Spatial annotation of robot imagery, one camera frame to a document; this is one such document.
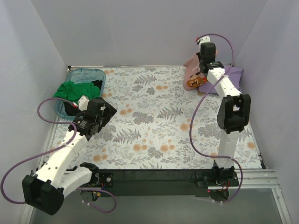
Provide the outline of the pink t shirt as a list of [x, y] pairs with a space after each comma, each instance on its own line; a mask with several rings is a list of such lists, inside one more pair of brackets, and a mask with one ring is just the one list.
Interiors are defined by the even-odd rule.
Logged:
[[207, 84], [208, 80], [199, 68], [198, 53], [194, 54], [184, 64], [185, 76], [183, 79], [183, 87], [186, 91], [195, 89], [201, 85]]

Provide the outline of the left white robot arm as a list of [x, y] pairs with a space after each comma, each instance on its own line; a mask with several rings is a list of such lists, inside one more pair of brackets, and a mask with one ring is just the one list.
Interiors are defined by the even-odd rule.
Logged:
[[22, 180], [25, 203], [49, 215], [56, 214], [64, 199], [73, 191], [89, 191], [99, 198], [109, 184], [100, 176], [99, 168], [84, 162], [75, 170], [66, 170], [90, 138], [99, 133], [117, 110], [103, 98], [78, 101], [80, 112], [70, 122], [58, 150], [35, 172]]

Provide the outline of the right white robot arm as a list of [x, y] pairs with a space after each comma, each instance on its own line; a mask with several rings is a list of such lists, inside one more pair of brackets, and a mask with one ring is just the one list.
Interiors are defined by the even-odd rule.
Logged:
[[224, 66], [216, 61], [216, 46], [208, 37], [198, 40], [199, 68], [221, 98], [217, 123], [221, 130], [220, 145], [211, 171], [216, 185], [228, 182], [234, 176], [234, 155], [237, 140], [249, 122], [251, 97], [242, 94], [225, 74]]

